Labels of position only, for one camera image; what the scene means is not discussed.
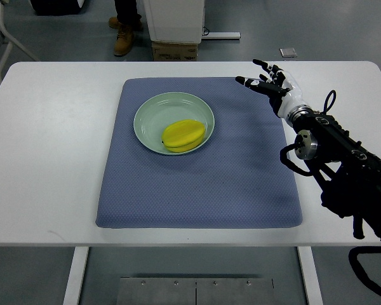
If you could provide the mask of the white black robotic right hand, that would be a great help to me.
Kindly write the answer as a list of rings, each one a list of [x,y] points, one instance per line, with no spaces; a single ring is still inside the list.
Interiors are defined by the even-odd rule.
[[[266,95],[274,114],[292,124],[300,115],[310,113],[311,107],[304,101],[302,91],[296,80],[275,64],[254,59],[266,73],[258,79],[237,76],[235,80],[250,90]]]

